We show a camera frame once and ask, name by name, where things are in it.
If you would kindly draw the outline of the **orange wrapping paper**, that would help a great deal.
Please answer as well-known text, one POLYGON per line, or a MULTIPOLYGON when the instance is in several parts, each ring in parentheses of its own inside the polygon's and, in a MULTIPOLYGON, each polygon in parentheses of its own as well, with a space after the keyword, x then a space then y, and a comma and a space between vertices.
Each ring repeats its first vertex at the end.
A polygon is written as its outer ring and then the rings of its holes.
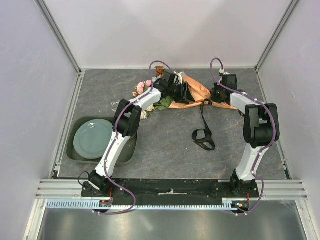
POLYGON ((197 107, 197 106, 200 106, 205 99, 211 98, 210 91, 206 87, 204 87, 201 83, 194 80, 193 78, 185 75, 185 77, 183 78, 183 82, 186 82, 189 84, 190 91, 195 100, 195 103, 186 104, 186 103, 178 103, 173 101, 171 105, 168 107, 169 109, 182 110, 182 109, 197 107))

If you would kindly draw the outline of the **black printed ribbon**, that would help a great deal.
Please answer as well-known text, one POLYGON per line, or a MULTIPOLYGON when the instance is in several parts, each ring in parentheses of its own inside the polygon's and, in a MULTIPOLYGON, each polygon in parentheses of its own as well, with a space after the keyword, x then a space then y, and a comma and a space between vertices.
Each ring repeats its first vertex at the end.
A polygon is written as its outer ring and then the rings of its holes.
POLYGON ((215 142, 212 138, 212 132, 205 120, 204 117, 204 108, 205 104, 212 104, 212 101, 210 99, 205 99, 201 104, 200 104, 200 113, 201 113, 201 118, 204 124, 204 128, 199 128, 193 131, 191 138, 193 142, 198 145, 200 148, 204 149, 205 151, 214 151, 216 149, 215 142), (202 131, 204 134, 204 137, 199 138, 198 133, 202 131))

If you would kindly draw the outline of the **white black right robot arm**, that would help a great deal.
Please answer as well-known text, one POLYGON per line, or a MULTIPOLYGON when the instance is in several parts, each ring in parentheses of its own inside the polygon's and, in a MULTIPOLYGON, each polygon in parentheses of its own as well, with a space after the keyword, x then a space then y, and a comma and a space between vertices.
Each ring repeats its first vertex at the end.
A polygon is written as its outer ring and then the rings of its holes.
POLYGON ((219 71, 220 80, 214 84, 212 100, 228 104, 244 115, 243 138, 245 150, 229 181, 229 191, 235 197, 259 197, 256 172, 269 148, 280 137, 278 109, 274 103, 263 103, 237 89, 237 76, 219 71))

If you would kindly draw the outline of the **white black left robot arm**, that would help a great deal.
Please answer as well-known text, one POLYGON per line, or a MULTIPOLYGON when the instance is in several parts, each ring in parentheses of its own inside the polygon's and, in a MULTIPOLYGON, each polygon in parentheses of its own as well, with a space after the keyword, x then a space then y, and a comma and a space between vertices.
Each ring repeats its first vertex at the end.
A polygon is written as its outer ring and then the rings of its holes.
POLYGON ((193 100, 184 73, 168 72, 151 81, 151 86, 132 100, 122 99, 113 117, 113 131, 109 144, 95 169, 89 174, 88 183, 99 197, 110 191, 109 178, 113 175, 118 158, 126 143, 139 129, 141 115, 147 108, 170 97, 175 102, 187 103, 193 100))

